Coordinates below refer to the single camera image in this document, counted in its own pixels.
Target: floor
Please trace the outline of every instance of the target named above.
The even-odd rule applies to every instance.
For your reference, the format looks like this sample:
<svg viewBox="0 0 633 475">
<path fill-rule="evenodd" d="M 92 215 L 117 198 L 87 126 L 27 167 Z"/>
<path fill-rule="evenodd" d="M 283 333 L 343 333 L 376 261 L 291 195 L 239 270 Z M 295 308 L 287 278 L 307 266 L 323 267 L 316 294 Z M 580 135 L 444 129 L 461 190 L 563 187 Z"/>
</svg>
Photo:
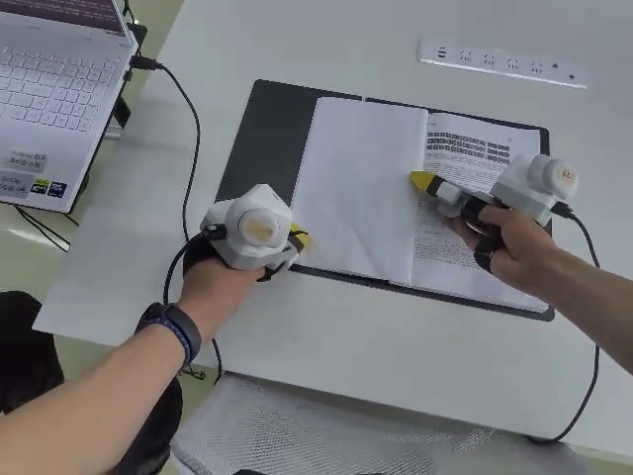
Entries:
<svg viewBox="0 0 633 475">
<path fill-rule="evenodd" d="M 155 57 L 158 54 L 182 2 L 183 0 L 130 0 L 136 18 L 149 27 L 149 35 L 143 47 L 145 55 Z M 133 108 L 145 78 L 145 74 L 136 73 L 126 90 L 126 98 Z M 92 185 L 99 181 L 115 146 L 112 142 L 104 144 L 91 171 Z M 88 187 L 73 214 L 79 222 L 90 201 L 92 189 Z M 70 221 L 54 214 L 33 214 L 72 241 L 75 227 Z M 20 289 L 42 300 L 63 259 L 63 253 L 46 241 L 31 225 L 25 223 L 13 208 L 3 205 L 0 205 L 0 249 L 3 261 L 0 290 Z M 58 337 L 56 343 L 64 372 L 69 379 L 79 375 L 83 369 L 98 361 L 108 351 L 104 346 L 64 337 Z M 213 388 L 214 376 L 208 374 L 205 381 L 197 381 L 190 376 L 181 377 L 185 395 L 185 419 L 209 395 Z M 596 474 L 633 475 L 633 459 L 580 448 L 578 452 L 588 461 Z M 173 474 L 175 471 L 167 467 L 164 473 Z"/>
</svg>

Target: smartwatch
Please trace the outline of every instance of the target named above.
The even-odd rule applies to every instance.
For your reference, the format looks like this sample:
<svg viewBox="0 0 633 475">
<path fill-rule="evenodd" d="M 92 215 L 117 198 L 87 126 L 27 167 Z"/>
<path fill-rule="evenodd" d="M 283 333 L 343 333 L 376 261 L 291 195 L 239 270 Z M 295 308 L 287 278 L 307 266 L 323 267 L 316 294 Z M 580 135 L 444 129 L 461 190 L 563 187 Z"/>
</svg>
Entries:
<svg viewBox="0 0 633 475">
<path fill-rule="evenodd" d="M 202 346 L 202 337 L 198 327 L 187 314 L 175 305 L 151 304 L 140 318 L 136 333 L 150 325 L 162 325 L 170 329 L 178 338 L 185 350 L 183 367 L 196 359 Z"/>
</svg>

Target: white device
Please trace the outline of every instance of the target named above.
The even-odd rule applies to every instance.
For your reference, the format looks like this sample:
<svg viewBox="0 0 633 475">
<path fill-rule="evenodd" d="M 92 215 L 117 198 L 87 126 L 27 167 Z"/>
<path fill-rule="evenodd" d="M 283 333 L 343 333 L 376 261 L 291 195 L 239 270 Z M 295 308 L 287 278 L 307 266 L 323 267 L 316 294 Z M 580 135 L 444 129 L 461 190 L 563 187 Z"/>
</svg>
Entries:
<svg viewBox="0 0 633 475">
<path fill-rule="evenodd" d="M 307 233 L 293 232 L 291 209 L 269 185 L 256 185 L 236 200 L 214 204 L 201 230 L 226 227 L 226 238 L 211 245 L 229 267 L 266 267 L 273 273 L 294 264 L 307 243 Z"/>
<path fill-rule="evenodd" d="M 115 0 L 0 0 L 1 202 L 71 210 L 136 51 Z"/>
<path fill-rule="evenodd" d="M 569 200 L 578 188 L 578 176 L 569 165 L 543 154 L 515 158 L 490 194 L 473 193 L 427 171 L 412 172 L 411 180 L 418 190 L 437 199 L 437 210 L 448 218 L 463 216 L 462 210 L 472 201 L 497 201 L 526 213 L 542 227 L 552 218 L 554 205 Z"/>
<path fill-rule="evenodd" d="M 577 188 L 576 172 L 563 161 L 543 154 L 521 155 L 501 174 L 491 195 L 545 226 L 552 218 L 552 207 L 570 199 Z"/>
</svg>

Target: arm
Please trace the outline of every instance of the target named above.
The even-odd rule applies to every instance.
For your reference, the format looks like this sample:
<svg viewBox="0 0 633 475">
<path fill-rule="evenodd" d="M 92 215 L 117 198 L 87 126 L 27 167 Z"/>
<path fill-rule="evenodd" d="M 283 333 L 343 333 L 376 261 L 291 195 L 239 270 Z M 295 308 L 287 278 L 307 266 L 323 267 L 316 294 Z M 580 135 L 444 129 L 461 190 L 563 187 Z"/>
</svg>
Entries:
<svg viewBox="0 0 633 475">
<path fill-rule="evenodd" d="M 486 223 L 501 227 L 506 249 L 495 253 L 493 274 L 560 311 L 633 374 L 633 281 L 597 269 L 559 249 L 529 217 L 487 207 Z M 461 220 L 453 230 L 471 248 L 479 238 Z"/>
<path fill-rule="evenodd" d="M 261 270 L 202 262 L 188 272 L 178 306 L 209 341 L 259 277 Z M 106 472 L 124 456 L 184 357 L 176 336 L 152 325 L 77 381 L 0 418 L 0 474 Z"/>
</svg>

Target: person's left hand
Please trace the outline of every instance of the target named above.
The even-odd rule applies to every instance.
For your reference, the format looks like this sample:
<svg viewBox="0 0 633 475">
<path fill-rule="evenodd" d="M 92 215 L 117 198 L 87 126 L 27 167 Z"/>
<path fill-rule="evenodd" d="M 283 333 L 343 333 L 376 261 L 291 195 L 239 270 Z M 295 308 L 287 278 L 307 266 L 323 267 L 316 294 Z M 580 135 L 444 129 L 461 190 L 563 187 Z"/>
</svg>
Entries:
<svg viewBox="0 0 633 475">
<path fill-rule="evenodd" d="M 217 258 L 204 260 L 187 271 L 177 306 L 198 326 L 202 340 L 209 341 L 263 275 L 263 269 L 235 270 Z"/>
</svg>

